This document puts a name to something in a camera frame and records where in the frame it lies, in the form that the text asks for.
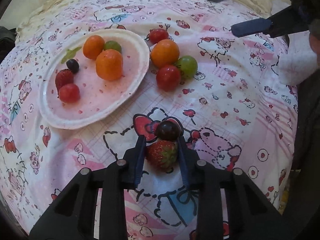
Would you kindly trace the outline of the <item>right hand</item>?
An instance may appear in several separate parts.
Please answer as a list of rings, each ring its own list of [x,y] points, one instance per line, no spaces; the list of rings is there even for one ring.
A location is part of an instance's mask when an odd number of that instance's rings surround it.
[[[320,55],[320,33],[319,33],[319,19],[315,19],[309,25],[309,42],[312,51],[317,55],[317,64],[319,65],[319,55]]]

